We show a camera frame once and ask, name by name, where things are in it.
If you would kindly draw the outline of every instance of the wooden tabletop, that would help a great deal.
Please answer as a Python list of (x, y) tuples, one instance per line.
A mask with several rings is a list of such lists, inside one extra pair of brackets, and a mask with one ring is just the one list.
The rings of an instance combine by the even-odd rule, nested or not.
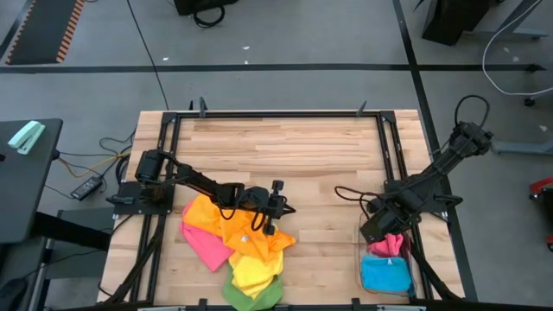
[[(418, 173), (429, 165), (419, 116), (416, 110), (395, 112), (407, 169), (409, 174)], [(156, 147), (162, 114), (141, 113), (127, 181), (134, 180), (142, 152)], [(391, 133), (386, 130), (391, 146)], [(361, 211), (357, 202), (334, 194), (337, 185), (383, 191), (385, 169), (375, 121), (352, 117), (187, 119), (181, 124), (177, 159), (218, 182), (270, 187), (273, 180), (284, 181), (283, 195), (297, 213), (284, 216), (277, 225), (297, 243), (284, 250), (281, 303), (348, 304), (352, 297), (362, 303), (407, 301), (401, 296), (368, 293), (359, 286), (355, 228)], [(395, 176), (399, 176), (392, 160)], [(200, 298), (207, 298), (208, 304), (228, 304), (221, 294), (226, 266), (209, 271), (178, 228), (183, 207), (196, 194), (182, 186), (175, 190), (163, 236), (156, 305), (197, 305)], [(135, 263), (142, 223), (143, 216), (134, 216), (111, 239), (101, 283), (106, 291), (115, 291)], [(419, 227), (429, 263), (452, 291), (463, 295), (446, 223), (424, 214)], [(139, 298), (145, 297), (148, 275), (149, 266), (144, 269)], [(417, 273), (415, 279), (420, 295)], [(100, 293), (99, 300), (104, 299)]]

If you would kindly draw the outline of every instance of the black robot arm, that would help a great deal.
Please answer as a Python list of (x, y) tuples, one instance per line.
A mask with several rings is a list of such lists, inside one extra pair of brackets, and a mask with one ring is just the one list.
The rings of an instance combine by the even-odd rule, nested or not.
[(463, 159), (484, 155), (490, 149), (492, 136), (472, 122), (459, 122), (448, 140), (448, 148), (422, 173), (386, 182), (385, 193), (366, 205), (368, 212), (374, 213), (360, 228), (366, 241), (378, 242), (386, 233), (410, 229), (421, 212), (445, 212), (460, 204), (460, 197), (435, 194), (435, 185)]
[[(176, 166), (176, 175), (172, 179), (159, 181), (165, 160)], [(256, 213), (251, 228), (256, 231), (263, 227), (265, 234), (274, 233), (273, 219), (280, 219), (283, 215), (296, 211), (286, 203), (286, 197), (279, 194), (284, 186), (282, 181), (273, 181), (271, 193), (263, 187), (245, 189), (242, 183), (219, 184), (194, 170), (190, 165), (178, 162), (170, 153), (155, 149), (143, 152), (138, 163), (136, 178), (146, 188), (155, 189), (170, 183), (191, 187), (208, 196), (211, 202), (219, 207), (224, 219), (230, 219), (236, 209)], [(226, 216), (222, 210), (233, 210), (233, 212), (230, 216)]]

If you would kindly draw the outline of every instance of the orange cloth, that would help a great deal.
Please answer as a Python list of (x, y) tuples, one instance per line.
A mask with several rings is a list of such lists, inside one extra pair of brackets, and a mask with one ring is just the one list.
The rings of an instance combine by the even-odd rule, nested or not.
[[(232, 211), (224, 210), (223, 213), (229, 217)], [(296, 242), (294, 237), (281, 231), (274, 235), (265, 235), (263, 229), (253, 231), (251, 222), (254, 216), (255, 213), (236, 210), (230, 220), (224, 220), (217, 206), (207, 196), (200, 194), (184, 215), (183, 221), (222, 237), (224, 245), (265, 263), (277, 259), (279, 251)]]

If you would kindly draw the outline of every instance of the gray floor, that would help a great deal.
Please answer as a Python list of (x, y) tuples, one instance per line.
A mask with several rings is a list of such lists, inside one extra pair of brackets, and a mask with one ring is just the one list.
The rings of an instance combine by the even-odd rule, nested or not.
[[(402, 0), (406, 22), (419, 64), (478, 64), (485, 43), (462, 39), (454, 48), (420, 39), (424, 5), (412, 12), (416, 0)], [(8, 32), (24, 0), (0, 3), (0, 37)], [(138, 22), (157, 65), (269, 63), (406, 64), (403, 43), (389, 0), (241, 0), (227, 10), (215, 29), (198, 29), (179, 17), (163, 0), (131, 0)], [(496, 28), (518, 0), (505, 2), (481, 26)], [(545, 1), (525, 26), (547, 29), (553, 23)], [(540, 42), (505, 41), (491, 50), (490, 63), (547, 60), (553, 39)], [(86, 3), (71, 50), (58, 67), (147, 66), (149, 59), (125, 0)], [(172, 109), (186, 109), (203, 96), (210, 109), (418, 109), (409, 72), (237, 72), (161, 73)], [(505, 89), (534, 91), (551, 86), (551, 73), (501, 72), (492, 76)], [(492, 104), (486, 128), (497, 139), (542, 142), (553, 138), (553, 100), (522, 106), (521, 98), (497, 92), (482, 73), (422, 73), (432, 117), (441, 142), (453, 126), (456, 102), (476, 93)], [(127, 137), (139, 111), (163, 110), (153, 73), (0, 74), (0, 119), (60, 117), (64, 128), (59, 149), (98, 152), (103, 136)], [(467, 107), (462, 117), (476, 119), (481, 108)], [(542, 131), (539, 125), (550, 130)], [(67, 158), (93, 165), (98, 159)], [(451, 175), (461, 228), (481, 301), (553, 306), (550, 288), (553, 256), (544, 237), (553, 232), (542, 211), (527, 200), (528, 185), (550, 176), (549, 158), (495, 155), (463, 162)], [(69, 201), (45, 190), (40, 210), (107, 206), (104, 198), (116, 191), (113, 174), (104, 194)], [(55, 162), (48, 185), (68, 193), (78, 186)], [(47, 306), (66, 308), (95, 301), (98, 279), (59, 281), (52, 285)]]

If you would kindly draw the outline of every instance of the wire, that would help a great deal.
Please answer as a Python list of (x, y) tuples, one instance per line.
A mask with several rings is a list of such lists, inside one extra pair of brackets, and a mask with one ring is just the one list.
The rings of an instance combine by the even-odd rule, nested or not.
[[(123, 221), (121, 221), (118, 225), (115, 226), (115, 228), (113, 229), (113, 232), (111, 233), (111, 236), (113, 237), (113, 234), (115, 234), (115, 232), (119, 229), (119, 227), (124, 224), (127, 220), (129, 220), (133, 215), (129, 215), (126, 219), (123, 219)], [(88, 255), (88, 254), (92, 254), (92, 253), (95, 253), (97, 251), (102, 251), (102, 250), (95, 250), (95, 251), (88, 251), (88, 252), (84, 252), (84, 253), (78, 253), (78, 254), (72, 254), (72, 255), (68, 255), (68, 256), (65, 256), (65, 257), (62, 257), (58, 260), (55, 260), (53, 261), (52, 263), (47, 263), (37, 269), (34, 269), (32, 271), (30, 271), (29, 273), (27, 273), (26, 275), (20, 277), (21, 279), (24, 279), (26, 278), (27, 276), (30, 276), (31, 274), (35, 273), (36, 271), (42, 269), (42, 268), (46, 268), (46, 267), (49, 267), (51, 266), (52, 264), (54, 263), (58, 263), (60, 261), (63, 261), (63, 260), (66, 260), (66, 259), (69, 259), (71, 257), (77, 257), (77, 256), (84, 256), (84, 255)]]
[(46, 188), (48, 188), (48, 189), (50, 189), (50, 190), (52, 190), (52, 191), (57, 192), (59, 195), (65, 197), (66, 199), (75, 200), (75, 198), (72, 198), (72, 197), (70, 197), (69, 195), (62, 193), (60, 190), (58, 190), (58, 189), (56, 189), (56, 188), (54, 188), (54, 187), (50, 187), (50, 186), (47, 185), (47, 184), (44, 184), (44, 187), (46, 187)]
[[(360, 196), (359, 196), (358, 199), (348, 198), (348, 197), (342, 195), (338, 191), (339, 189), (346, 190), (346, 191), (349, 191), (349, 192), (354, 193), (354, 194), (360, 194)], [(372, 192), (361, 192), (359, 190), (355, 190), (355, 189), (352, 189), (350, 187), (336, 186), (336, 187), (334, 187), (334, 192), (336, 193), (336, 195), (338, 195), (339, 197), (341, 197), (344, 200), (358, 201), (359, 202), (359, 207), (361, 207), (361, 211), (363, 211), (363, 213), (365, 214), (367, 219), (370, 219), (371, 217), (369, 217), (369, 214), (366, 212), (365, 208), (363, 207), (363, 203), (365, 202), (366, 204), (370, 204), (370, 205), (372, 205), (372, 203), (369, 200), (365, 200), (364, 199), (365, 196), (373, 196), (373, 197), (377, 197), (377, 198), (382, 200), (382, 196), (380, 194), (375, 194), (375, 193), (372, 193)]]
[[(113, 236), (113, 233), (115, 233), (119, 229), (119, 227), (121, 225), (123, 225), (125, 222), (127, 222), (127, 220), (129, 220), (132, 216), (133, 215), (131, 214), (131, 215), (127, 216), (126, 219), (123, 219), (120, 223), (118, 223), (118, 225), (116, 225), (115, 228), (113, 228), (113, 232), (111, 233), (111, 235)], [(98, 285), (97, 285), (98, 290), (101, 291), (102, 293), (106, 294), (109, 297), (113, 296), (113, 294), (110, 294), (107, 291), (105, 291), (105, 289), (102, 289), (101, 283), (102, 283), (102, 281), (98, 282)]]
[(484, 124), (487, 121), (487, 115), (490, 114), (490, 103), (488, 103), (488, 101), (485, 98), (483, 98), (479, 95), (473, 95), (473, 94), (467, 95), (464, 98), (461, 98), (459, 103), (457, 103), (457, 106), (455, 107), (455, 115), (454, 115), (455, 126), (459, 126), (459, 122), (457, 121), (457, 118), (458, 118), (458, 115), (459, 115), (459, 109), (461, 108), (461, 106), (465, 102), (465, 100), (467, 100), (469, 98), (478, 98), (481, 101), (483, 101), (484, 104), (486, 105), (486, 112), (484, 112), (484, 117), (482, 118), (482, 122), (480, 123), (480, 125), (478, 125), (479, 128), (482, 128), (482, 126), (484, 126)]
[(112, 154), (74, 154), (69, 152), (61, 152), (60, 155), (66, 155), (66, 156), (113, 156)]
[(104, 177), (102, 174), (98, 173), (98, 171), (95, 171), (95, 170), (93, 170), (93, 169), (91, 169), (91, 168), (88, 168), (88, 167), (85, 167), (85, 166), (80, 166), (80, 165), (76, 165), (76, 164), (69, 163), (68, 161), (66, 161), (66, 160), (64, 160), (64, 159), (62, 159), (62, 158), (58, 158), (58, 160), (59, 160), (63, 165), (65, 165), (66, 168), (67, 168), (67, 166), (72, 166), (72, 167), (74, 167), (74, 168), (82, 168), (82, 169), (87, 169), (87, 170), (92, 171), (93, 173), (95, 173), (96, 175), (98, 175), (98, 177), (99, 177), (100, 179), (102, 179), (102, 181), (104, 182), (104, 190), (100, 191), (100, 193), (102, 194), (103, 192), (105, 192), (105, 190), (107, 190), (107, 180), (105, 179), (105, 177)]
[(90, 174), (91, 172), (94, 172), (94, 169), (99, 168), (100, 166), (106, 164), (107, 162), (112, 161), (112, 160), (114, 160), (114, 159), (118, 159), (118, 158), (120, 158), (120, 157), (122, 157), (122, 156), (127, 156), (127, 155), (130, 155), (130, 152), (129, 152), (129, 153), (118, 154), (118, 155), (115, 155), (115, 156), (113, 155), (113, 156), (111, 156), (111, 157), (109, 157), (109, 158), (103, 160), (102, 162), (100, 162), (100, 163), (94, 165), (92, 168), (89, 168), (89, 169), (88, 169), (85, 173), (83, 173), (83, 174), (75, 174), (67, 165), (66, 165), (66, 168), (67, 168), (67, 170), (69, 170), (69, 173), (71, 173), (71, 175), (72, 175), (73, 177), (75, 177), (75, 178), (82, 178), (82, 177), (85, 177), (86, 175)]
[(135, 21), (135, 24), (137, 26), (138, 34), (140, 35), (140, 39), (142, 39), (142, 43), (144, 45), (144, 48), (146, 49), (146, 53), (148, 53), (149, 61), (152, 63), (152, 67), (154, 68), (154, 73), (156, 73), (156, 79), (157, 83), (159, 84), (160, 90), (162, 90), (163, 95), (163, 101), (165, 102), (165, 108), (169, 110), (169, 104), (167, 102), (167, 96), (165, 96), (165, 91), (163, 90), (162, 81), (159, 79), (159, 73), (157, 72), (157, 67), (154, 62), (154, 59), (152, 58), (152, 54), (149, 52), (148, 45), (146, 44), (146, 41), (144, 40), (144, 36), (142, 35), (142, 31), (140, 30), (140, 26), (138, 26), (137, 17), (135, 16), (135, 12), (132, 10), (132, 7), (130, 6), (130, 0), (127, 0), (127, 4), (129, 5), (130, 14), (132, 15), (132, 19)]
[(539, 95), (539, 94), (543, 94), (543, 93), (546, 93), (546, 92), (550, 92), (550, 91), (553, 91), (553, 87), (550, 87), (548, 89), (545, 89), (545, 90), (542, 90), (542, 91), (538, 91), (538, 92), (532, 92), (532, 93), (527, 93), (527, 92), (507, 92), (507, 91), (504, 91), (503, 89), (501, 89), (497, 84), (495, 84), (495, 82), (493, 82), (492, 78), (490, 78), (490, 76), (487, 74), (487, 71), (486, 71), (486, 55), (487, 55), (487, 50), (488, 48), (490, 48), (490, 46), (492, 45), (492, 42), (495, 40), (495, 38), (500, 35), (505, 29), (508, 29), (509, 27), (511, 27), (511, 25), (513, 25), (513, 23), (517, 22), (519, 19), (521, 19), (522, 17), (524, 17), (526, 15), (526, 13), (530, 12), (531, 10), (533, 10), (542, 0), (536, 0), (536, 2), (534, 4), (532, 4), (524, 13), (522, 13), (519, 17), (515, 18), (514, 20), (512, 20), (512, 22), (509, 22), (505, 27), (503, 27), (502, 29), (500, 29), (493, 37), (492, 39), (487, 43), (486, 45), (486, 48), (484, 49), (484, 54), (482, 55), (482, 71), (484, 72), (484, 74), (486, 75), (486, 78), (488, 80), (490, 80), (490, 82), (492, 82), (492, 85), (500, 92), (504, 93), (505, 95), (511, 95), (511, 96), (535, 96), (535, 95)]
[(20, 278), (21, 278), (21, 279), (24, 279), (24, 278), (26, 278), (27, 276), (30, 276), (31, 274), (35, 273), (36, 271), (38, 271), (38, 270), (40, 270), (40, 269), (42, 269), (42, 268), (46, 268), (46, 267), (48, 267), (48, 266), (51, 266), (51, 265), (54, 264), (54, 263), (58, 263), (58, 262), (60, 262), (60, 261), (69, 259), (69, 258), (71, 258), (71, 257), (84, 256), (84, 255), (88, 255), (88, 254), (95, 253), (95, 252), (97, 252), (97, 251), (102, 251), (102, 250), (88, 251), (88, 252), (84, 252), (84, 253), (72, 254), (72, 255), (69, 255), (69, 256), (62, 257), (62, 258), (60, 258), (60, 259), (58, 259), (58, 260), (53, 261), (52, 263), (45, 264), (45, 265), (43, 265), (43, 266), (41, 266), (41, 267), (39, 267), (39, 268), (37, 268), (37, 269), (35, 269), (35, 270), (32, 270), (32, 271), (30, 271), (28, 274), (26, 274), (26, 275), (24, 275), (24, 276), (22, 276), (22, 277), (20, 277)]

